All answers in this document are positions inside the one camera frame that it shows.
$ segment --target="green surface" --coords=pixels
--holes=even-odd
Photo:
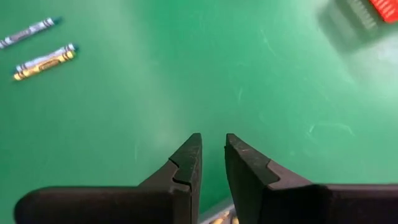
[[[396,26],[356,38],[333,4],[5,2],[1,37],[64,22],[0,51],[0,223],[39,187],[138,184],[194,132],[201,211],[229,195],[226,133],[316,182],[398,182]],[[74,61],[12,81],[16,64],[69,42]]]

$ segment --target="green table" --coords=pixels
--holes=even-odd
[[[229,195],[226,133],[314,182],[398,182],[396,26],[341,47],[349,36],[323,19],[345,19],[333,4],[4,3],[1,37],[64,22],[0,51],[0,223],[40,187],[136,185],[194,132],[202,212]],[[69,42],[76,59],[12,81],[16,64]]]

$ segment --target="yellow crayon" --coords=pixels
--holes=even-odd
[[[52,57],[42,63],[37,64],[36,66],[34,66],[30,69],[23,70],[21,72],[17,72],[14,75],[14,79],[17,81],[21,81],[25,78],[29,78],[29,77],[36,75],[46,69],[49,69],[51,67],[54,67],[58,64],[61,64],[63,62],[66,62],[66,61],[72,59],[73,57],[75,57],[75,54],[76,53],[74,51],[68,51],[68,52],[65,52],[64,54]]]

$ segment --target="red object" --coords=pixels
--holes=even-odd
[[[398,0],[370,0],[386,22],[398,21]]]

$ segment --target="blue crayon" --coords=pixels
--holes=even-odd
[[[6,37],[4,40],[0,40],[0,49],[3,49],[7,46],[15,44],[16,42],[23,40],[27,37],[30,37],[42,30],[49,28],[49,27],[52,27],[55,24],[58,24],[59,22],[60,22],[60,18],[57,18],[57,19],[47,18],[43,21],[33,24],[30,27],[28,27],[27,29],[20,31],[17,34]]]
[[[34,67],[34,66],[36,66],[36,65],[38,65],[40,63],[52,58],[52,57],[64,54],[64,53],[66,53],[68,51],[73,51],[73,52],[74,51],[78,51],[78,47],[75,44],[68,44],[68,45],[66,45],[64,47],[61,47],[60,49],[58,49],[58,50],[56,50],[56,51],[54,51],[52,53],[49,53],[48,55],[37,57],[37,58],[35,58],[33,60],[30,60],[28,62],[25,62],[25,63],[22,63],[20,65],[17,65],[16,72],[21,72],[23,70],[28,70],[28,69],[30,69],[30,68],[32,68],[32,67]]]

